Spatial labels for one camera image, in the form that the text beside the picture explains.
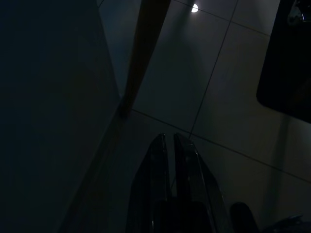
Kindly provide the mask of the black rounded panel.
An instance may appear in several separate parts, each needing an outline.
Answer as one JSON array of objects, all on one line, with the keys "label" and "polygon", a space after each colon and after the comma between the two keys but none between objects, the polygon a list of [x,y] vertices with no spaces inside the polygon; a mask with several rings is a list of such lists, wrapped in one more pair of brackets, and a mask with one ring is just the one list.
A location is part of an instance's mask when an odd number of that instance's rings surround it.
[{"label": "black rounded panel", "polygon": [[311,124],[311,0],[280,1],[256,97]]}]

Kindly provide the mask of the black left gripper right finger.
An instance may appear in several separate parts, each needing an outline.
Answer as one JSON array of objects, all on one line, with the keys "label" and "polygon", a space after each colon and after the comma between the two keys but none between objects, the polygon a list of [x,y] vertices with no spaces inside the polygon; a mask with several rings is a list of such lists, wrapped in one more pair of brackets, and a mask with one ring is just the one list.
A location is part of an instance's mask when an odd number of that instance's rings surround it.
[{"label": "black left gripper right finger", "polygon": [[224,199],[217,181],[194,143],[174,134],[177,197],[201,203],[207,211],[207,233],[232,233]]}]

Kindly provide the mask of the brown wooden table leg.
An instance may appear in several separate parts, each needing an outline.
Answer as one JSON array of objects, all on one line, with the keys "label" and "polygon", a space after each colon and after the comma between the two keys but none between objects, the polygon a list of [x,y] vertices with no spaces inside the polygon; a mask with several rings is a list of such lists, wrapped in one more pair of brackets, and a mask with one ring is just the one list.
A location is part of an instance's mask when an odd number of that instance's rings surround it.
[{"label": "brown wooden table leg", "polygon": [[131,112],[171,0],[141,0],[120,116]]}]

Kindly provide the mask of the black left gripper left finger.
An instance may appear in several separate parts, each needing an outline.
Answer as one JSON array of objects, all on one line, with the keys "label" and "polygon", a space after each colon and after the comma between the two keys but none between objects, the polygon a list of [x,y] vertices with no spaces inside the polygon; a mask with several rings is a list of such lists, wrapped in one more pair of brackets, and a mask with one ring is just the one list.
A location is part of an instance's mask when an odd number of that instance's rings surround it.
[{"label": "black left gripper left finger", "polygon": [[126,233],[160,233],[161,205],[170,198],[166,138],[159,134],[149,145],[132,182]]}]

